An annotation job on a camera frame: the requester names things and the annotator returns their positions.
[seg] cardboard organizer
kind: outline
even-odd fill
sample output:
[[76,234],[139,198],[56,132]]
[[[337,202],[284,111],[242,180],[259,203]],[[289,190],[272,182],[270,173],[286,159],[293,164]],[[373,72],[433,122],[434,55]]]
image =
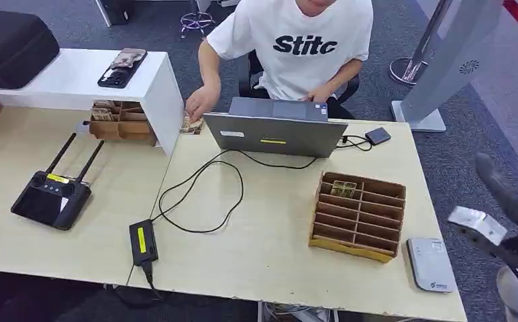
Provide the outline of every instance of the cardboard organizer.
[[[331,195],[334,181],[354,182],[353,198]],[[405,187],[324,172],[316,192],[309,246],[389,262],[397,256]]]
[[113,121],[96,121],[91,117],[89,133],[102,140],[136,140],[156,145],[156,135],[138,102],[115,102],[111,107]]

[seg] gray laptop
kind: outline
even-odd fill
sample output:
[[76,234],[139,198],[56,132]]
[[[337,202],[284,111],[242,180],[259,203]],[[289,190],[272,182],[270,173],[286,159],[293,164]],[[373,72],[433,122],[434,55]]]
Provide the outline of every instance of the gray laptop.
[[230,113],[204,114],[207,126],[222,149],[327,158],[348,127],[347,123],[308,119],[316,110],[327,119],[326,113],[319,111],[322,106],[316,107],[315,103],[242,99],[234,98]]

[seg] white t-shirt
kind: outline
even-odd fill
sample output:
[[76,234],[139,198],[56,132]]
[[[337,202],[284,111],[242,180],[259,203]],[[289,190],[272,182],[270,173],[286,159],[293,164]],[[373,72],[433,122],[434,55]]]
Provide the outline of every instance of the white t-shirt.
[[223,59],[257,51],[259,86],[272,99],[297,100],[351,59],[368,59],[372,22],[371,0],[337,0],[316,17],[295,0],[241,0],[207,41]]

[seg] wooden tabletop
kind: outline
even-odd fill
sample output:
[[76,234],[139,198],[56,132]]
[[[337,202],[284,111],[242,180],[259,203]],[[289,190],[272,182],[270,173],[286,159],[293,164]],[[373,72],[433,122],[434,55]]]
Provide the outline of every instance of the wooden tabletop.
[[[85,210],[69,231],[10,213],[35,171],[45,170],[86,111],[3,108],[0,114],[0,271],[125,284],[128,226],[149,216],[169,158],[162,149],[106,142],[85,181]],[[55,174],[77,176],[99,140],[78,135]]]
[[[219,160],[237,166],[244,179],[244,199],[226,227],[215,233],[183,232],[163,219],[155,221],[159,260],[154,284],[171,290],[217,297],[327,307],[346,311],[466,321],[458,291],[425,292],[415,286],[405,240],[442,238],[409,126],[404,123],[351,121],[346,134],[363,136],[384,127],[392,139],[370,152],[335,151],[304,170],[261,166],[228,152]],[[182,182],[220,152],[208,129],[181,136],[162,190]],[[251,153],[270,164],[300,166],[310,158]],[[387,264],[347,254],[310,248],[309,223],[322,171],[365,176],[407,187],[400,254]],[[170,192],[169,207],[188,189]],[[191,194],[169,216],[190,229],[221,223],[240,196],[237,173],[214,165],[204,172]],[[148,287],[140,268],[130,286]]]

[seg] person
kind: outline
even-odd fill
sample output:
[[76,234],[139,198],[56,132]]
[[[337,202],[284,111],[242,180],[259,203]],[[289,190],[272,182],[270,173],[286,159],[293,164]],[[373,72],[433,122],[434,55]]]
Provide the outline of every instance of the person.
[[253,50],[264,72],[254,97],[327,102],[330,118],[353,118],[333,96],[368,58],[371,0],[241,0],[201,43],[203,86],[186,101],[191,121],[219,100],[220,58]]

